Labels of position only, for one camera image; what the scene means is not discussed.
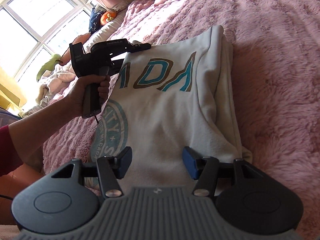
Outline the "person left hand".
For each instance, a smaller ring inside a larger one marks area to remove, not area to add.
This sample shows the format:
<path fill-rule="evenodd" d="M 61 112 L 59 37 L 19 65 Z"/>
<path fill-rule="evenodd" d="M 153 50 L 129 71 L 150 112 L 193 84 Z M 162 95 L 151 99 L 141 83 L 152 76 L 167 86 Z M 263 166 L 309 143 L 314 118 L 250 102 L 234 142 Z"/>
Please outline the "person left hand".
<path fill-rule="evenodd" d="M 66 101 L 73 109 L 73 116 L 77 117 L 82 114 L 85 90 L 91 84 L 96 85 L 95 94 L 99 95 L 99 102 L 103 105 L 107 99 L 110 88 L 110 76 L 88 75 L 77 79 L 75 85 L 66 96 Z"/>

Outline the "person left forearm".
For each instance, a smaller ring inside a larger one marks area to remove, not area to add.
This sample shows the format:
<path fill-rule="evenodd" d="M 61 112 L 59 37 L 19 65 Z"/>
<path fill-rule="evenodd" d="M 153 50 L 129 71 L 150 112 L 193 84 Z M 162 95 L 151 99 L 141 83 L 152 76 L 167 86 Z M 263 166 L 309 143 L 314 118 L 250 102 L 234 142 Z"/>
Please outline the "person left forearm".
<path fill-rule="evenodd" d="M 62 126 L 82 113 L 82 100 L 67 96 L 1 128 L 1 176 L 20 167 Z"/>

